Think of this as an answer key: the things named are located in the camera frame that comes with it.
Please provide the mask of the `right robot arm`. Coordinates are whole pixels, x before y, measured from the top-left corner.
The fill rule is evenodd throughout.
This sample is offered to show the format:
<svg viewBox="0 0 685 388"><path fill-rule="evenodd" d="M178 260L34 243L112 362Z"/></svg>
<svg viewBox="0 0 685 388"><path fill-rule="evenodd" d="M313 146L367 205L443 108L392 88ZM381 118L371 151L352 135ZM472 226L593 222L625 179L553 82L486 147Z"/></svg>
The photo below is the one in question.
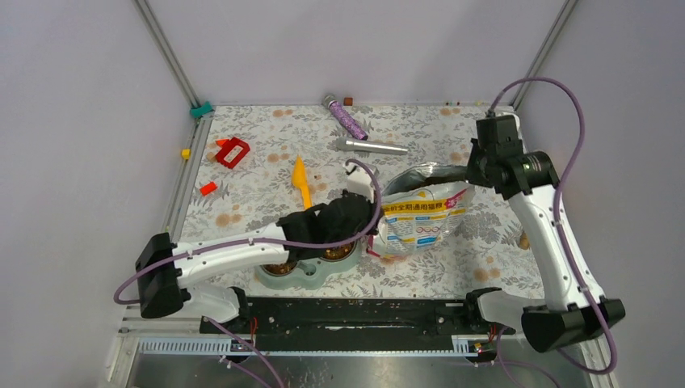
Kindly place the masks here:
<svg viewBox="0 0 685 388"><path fill-rule="evenodd" d="M477 121L467 181L492 188L508 202L527 235L544 287L544 299L486 288L468 293L470 310L484 323L525 335L537 352L593 340L626 315L608 298L582 256L561 203L559 179L543 151L526 152L514 115Z"/></svg>

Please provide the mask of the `pet food bag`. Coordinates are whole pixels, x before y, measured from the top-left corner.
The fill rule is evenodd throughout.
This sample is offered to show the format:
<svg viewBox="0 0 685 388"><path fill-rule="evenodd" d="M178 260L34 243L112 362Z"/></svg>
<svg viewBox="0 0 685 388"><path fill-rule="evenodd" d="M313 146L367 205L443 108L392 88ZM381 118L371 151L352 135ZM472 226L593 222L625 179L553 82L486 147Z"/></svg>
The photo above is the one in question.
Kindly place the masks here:
<svg viewBox="0 0 685 388"><path fill-rule="evenodd" d="M367 253L399 259L432 248L460 226L475 187L467 167L429 162L392 178L382 191L377 234Z"/></svg>

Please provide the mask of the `yellow plastic scoop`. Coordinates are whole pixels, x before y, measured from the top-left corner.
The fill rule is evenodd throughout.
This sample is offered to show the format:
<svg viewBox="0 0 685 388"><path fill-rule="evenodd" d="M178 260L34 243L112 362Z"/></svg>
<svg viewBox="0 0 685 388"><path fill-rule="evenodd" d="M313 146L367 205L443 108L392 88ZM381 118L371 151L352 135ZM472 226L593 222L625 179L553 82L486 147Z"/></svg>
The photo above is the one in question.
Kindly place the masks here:
<svg viewBox="0 0 685 388"><path fill-rule="evenodd" d="M297 156L294 163L292 172L292 185L300 191L304 209L309 209L313 203L309 192L305 164L301 156Z"/></svg>

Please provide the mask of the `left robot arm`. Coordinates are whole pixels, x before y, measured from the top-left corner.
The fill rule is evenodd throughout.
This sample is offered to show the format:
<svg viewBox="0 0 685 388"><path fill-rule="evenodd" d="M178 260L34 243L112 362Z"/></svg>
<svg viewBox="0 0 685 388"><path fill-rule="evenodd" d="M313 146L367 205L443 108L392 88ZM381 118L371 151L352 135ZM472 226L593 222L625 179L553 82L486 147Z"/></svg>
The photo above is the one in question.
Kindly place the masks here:
<svg viewBox="0 0 685 388"><path fill-rule="evenodd" d="M381 213L378 200L344 192L329 204L242 235L181 244L167 232L155 234L135 263L140 315L156 319L185 310L228 322L244 310L243 298L233 288L211 290L207 279L232 270L319 259L370 234Z"/></svg>

